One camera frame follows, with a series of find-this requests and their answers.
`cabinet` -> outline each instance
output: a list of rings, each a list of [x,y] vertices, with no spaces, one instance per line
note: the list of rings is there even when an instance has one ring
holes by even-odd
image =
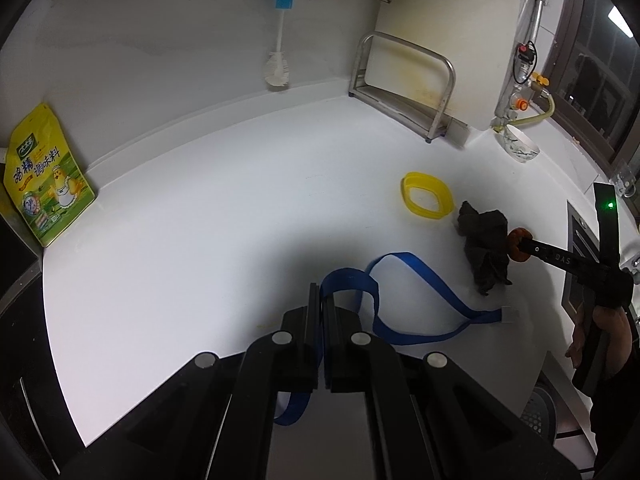
[[[84,445],[53,365],[42,295],[41,252],[0,196],[0,415],[47,478]]]

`yellow hose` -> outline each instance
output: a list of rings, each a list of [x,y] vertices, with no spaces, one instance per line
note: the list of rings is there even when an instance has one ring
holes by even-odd
[[[544,121],[551,117],[556,111],[556,102],[552,97],[551,93],[548,92],[546,95],[546,100],[549,101],[549,110],[544,112],[543,114],[534,115],[533,117],[525,117],[524,119],[517,119],[515,121],[510,121],[507,124],[511,124],[511,126],[524,126],[525,124],[539,123],[540,121]]]

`person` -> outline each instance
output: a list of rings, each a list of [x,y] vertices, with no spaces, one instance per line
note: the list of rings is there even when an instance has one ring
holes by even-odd
[[[584,347],[584,310],[575,317],[573,342],[566,357],[574,368],[582,361]],[[593,310],[593,322],[610,335],[604,378],[592,397],[591,431],[595,434],[598,453],[594,463],[597,473],[622,444],[638,416],[640,408],[640,360],[633,346],[631,326],[624,310],[601,306]]]

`black rag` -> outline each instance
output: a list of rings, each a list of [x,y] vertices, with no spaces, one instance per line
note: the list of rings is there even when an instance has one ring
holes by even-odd
[[[466,237],[465,256],[471,264],[478,292],[487,296],[496,283],[507,279],[507,219],[498,210],[479,213],[466,200],[460,207],[458,230]]]

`blue nylon strap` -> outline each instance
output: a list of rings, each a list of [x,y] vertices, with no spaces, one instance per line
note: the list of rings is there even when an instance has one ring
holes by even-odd
[[[465,316],[467,320],[461,324],[457,329],[452,330],[446,334],[441,335],[415,335],[406,334],[402,332],[396,332],[392,328],[388,327],[380,319],[380,295],[378,294],[378,288],[376,287],[376,293],[371,294],[373,296],[373,333],[379,338],[383,339],[389,344],[398,346],[407,345],[419,345],[424,343],[437,343],[440,341],[446,341],[447,339],[456,336],[462,332],[466,327],[471,324],[480,323],[495,323],[502,320],[502,310],[473,310],[466,306],[459,297],[455,295],[453,290],[444,282],[444,280],[438,276],[427,264],[424,263],[418,256],[412,253],[389,253],[380,256],[373,260],[364,271],[364,274],[370,277],[370,273],[373,268],[380,263],[387,256],[394,256],[406,264],[411,270],[413,270],[418,276],[420,276],[425,282],[429,283],[444,300],[447,301],[453,308],[455,308],[460,314]],[[357,290],[356,298],[356,312],[360,311],[360,305],[362,304],[362,291]]]
[[[441,335],[417,335],[407,334],[402,332],[396,332],[392,328],[388,327],[380,319],[380,289],[378,282],[371,277],[371,271],[373,268],[387,256],[394,256],[406,264],[411,270],[413,270],[418,276],[420,276],[425,282],[429,283],[444,300],[447,301],[453,308],[455,308],[462,316],[466,317],[466,321],[462,323],[457,329],[452,330],[446,334]],[[385,342],[398,345],[417,345],[423,343],[435,343],[440,341],[446,341],[447,339],[456,336],[461,333],[465,328],[471,324],[479,323],[495,323],[502,320],[501,309],[497,310],[473,310],[466,306],[459,297],[447,286],[447,284],[438,276],[427,264],[425,264],[420,258],[412,253],[389,253],[380,256],[373,260],[366,270],[352,269],[351,267],[344,267],[342,269],[334,270],[330,272],[320,286],[320,296],[322,299],[334,292],[341,292],[344,290],[355,290],[355,311],[360,311],[360,305],[362,304],[362,293],[366,292],[373,298],[373,333],[384,340]],[[318,351],[318,366],[322,361],[322,348]],[[285,411],[274,420],[276,424],[281,426],[289,426],[296,422],[300,416],[304,413],[306,406],[309,403],[311,394],[291,394],[289,404]]]

